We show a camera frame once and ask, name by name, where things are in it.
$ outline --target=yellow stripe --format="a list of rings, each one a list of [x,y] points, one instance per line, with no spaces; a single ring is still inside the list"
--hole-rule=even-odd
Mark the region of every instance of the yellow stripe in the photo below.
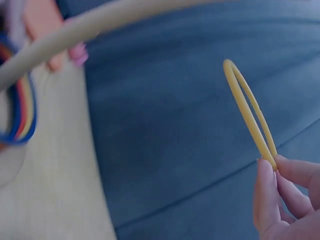
[[[22,86],[23,86],[27,114],[26,114],[25,126],[21,132],[21,135],[19,136],[19,139],[23,138],[28,133],[28,131],[31,127],[32,121],[34,119],[34,112],[35,112],[32,90],[31,90],[31,86],[30,86],[30,83],[28,80],[28,76],[25,75],[21,82],[22,82]]]

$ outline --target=finger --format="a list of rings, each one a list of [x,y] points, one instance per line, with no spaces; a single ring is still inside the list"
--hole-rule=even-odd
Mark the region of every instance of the finger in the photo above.
[[[264,159],[258,160],[257,178],[259,183],[258,224],[259,233],[263,235],[281,220],[276,179],[272,166],[268,161]]]
[[[22,47],[25,40],[25,25],[23,14],[26,0],[8,0],[5,13],[8,35],[13,43]]]
[[[280,218],[282,221],[287,222],[288,224],[293,224],[296,220],[294,217],[290,216],[285,210],[282,204],[280,203],[279,205],[279,212],[280,212]]]
[[[259,231],[259,193],[258,193],[258,178],[254,184],[254,192],[253,192],[253,224],[255,228]]]
[[[286,227],[282,231],[281,239],[318,240],[320,236],[319,226],[320,211],[316,211]]]
[[[288,160],[283,156],[277,156],[275,161],[281,176],[285,179],[305,187],[309,191],[309,197],[314,210],[320,209],[320,164]]]
[[[304,195],[292,182],[282,177],[279,172],[276,173],[276,179],[278,192],[295,218],[301,219],[314,212],[309,197]]]

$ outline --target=rubber band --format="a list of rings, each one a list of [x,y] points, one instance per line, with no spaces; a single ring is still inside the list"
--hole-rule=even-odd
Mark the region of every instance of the rubber band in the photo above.
[[[0,60],[10,59],[17,50],[7,36],[0,34]],[[29,73],[9,88],[13,118],[9,134],[0,133],[0,151],[10,145],[26,143],[34,134],[37,123],[36,94]]]
[[[272,135],[270,133],[269,127],[265,120],[264,115],[262,114],[258,102],[253,95],[250,87],[248,86],[245,78],[242,76],[241,72],[238,70],[236,65],[229,59],[224,60],[223,62],[223,70],[226,77],[226,80],[230,86],[231,92],[234,96],[236,104],[239,107],[239,110],[242,114],[244,122],[247,128],[250,131],[250,134],[261,154],[263,159],[268,160],[272,165],[273,170],[277,170],[277,164],[274,160],[274,157],[277,155],[276,146]],[[268,145],[259,129],[259,126],[255,120],[254,115],[251,112],[251,109],[246,101],[246,98],[243,94],[243,91],[240,88],[240,85],[243,88],[245,94],[249,98],[249,101],[257,115],[265,138],[267,140]]]

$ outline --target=colorful loop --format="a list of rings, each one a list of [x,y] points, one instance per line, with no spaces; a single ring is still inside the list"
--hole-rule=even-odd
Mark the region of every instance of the colorful loop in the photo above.
[[[4,63],[16,52],[8,37],[0,34],[0,61]],[[8,93],[12,102],[12,125],[7,133],[0,133],[0,151],[9,145],[26,143],[33,136],[37,122],[36,93],[30,73],[12,85]]]

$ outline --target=cushion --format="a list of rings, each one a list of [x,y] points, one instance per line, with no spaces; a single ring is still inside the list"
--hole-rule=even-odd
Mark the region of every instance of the cushion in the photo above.
[[[65,1],[72,16],[104,2]],[[233,60],[246,78],[279,152],[316,159],[318,5],[206,4],[88,43],[95,151],[119,239],[257,239],[260,154],[222,63]]]

